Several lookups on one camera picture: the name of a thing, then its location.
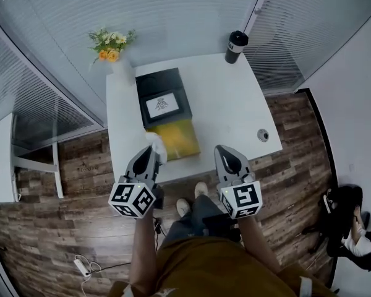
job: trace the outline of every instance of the person's hand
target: person's hand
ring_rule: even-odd
[[[360,207],[358,205],[354,209],[353,214],[357,217],[360,215]]]

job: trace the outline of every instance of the jeans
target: jeans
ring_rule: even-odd
[[[166,235],[163,245],[189,236],[203,236],[207,227],[202,222],[204,218],[222,215],[223,212],[208,196],[198,196],[192,206],[191,212],[185,214],[180,220],[174,222]]]

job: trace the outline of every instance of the yellow flower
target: yellow flower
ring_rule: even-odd
[[[99,52],[99,59],[100,59],[101,61],[104,61],[106,58],[107,58],[107,51],[105,51],[105,50],[103,49],[103,50],[101,50],[101,51]]]
[[[112,50],[112,51],[110,51],[110,52],[108,53],[108,55],[107,55],[107,60],[108,60],[109,62],[115,62],[115,61],[117,61],[118,56],[119,56],[119,52],[117,52],[117,51],[115,51],[115,50]]]

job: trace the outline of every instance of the power strip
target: power strip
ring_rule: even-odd
[[[80,270],[81,274],[82,274],[84,277],[89,277],[89,276],[90,276],[89,271],[88,271],[87,268],[84,266],[84,264],[81,262],[81,260],[79,260],[79,259],[75,259],[75,260],[74,260],[74,264],[75,264],[75,266],[77,266],[77,268]]]

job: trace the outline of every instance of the wooden floor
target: wooden floor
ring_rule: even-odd
[[[307,249],[317,235],[301,235],[317,219],[320,194],[330,185],[323,139],[305,94],[270,97],[267,102],[283,150],[250,161],[262,184],[264,206],[258,219],[282,265],[299,262],[326,282],[331,259],[324,247],[311,256]],[[75,254],[102,267],[130,261],[134,220],[118,217],[108,206],[114,176],[107,131],[59,144],[59,158],[64,200],[56,196],[53,174],[22,170],[17,183],[22,201],[0,204],[1,256],[25,297],[83,296]],[[192,199],[200,180],[218,204],[215,172],[166,183],[164,210],[155,215],[163,217],[167,230],[177,219],[176,200]],[[128,270],[123,266],[94,274],[84,285],[86,294],[105,296],[113,281],[127,278]]]

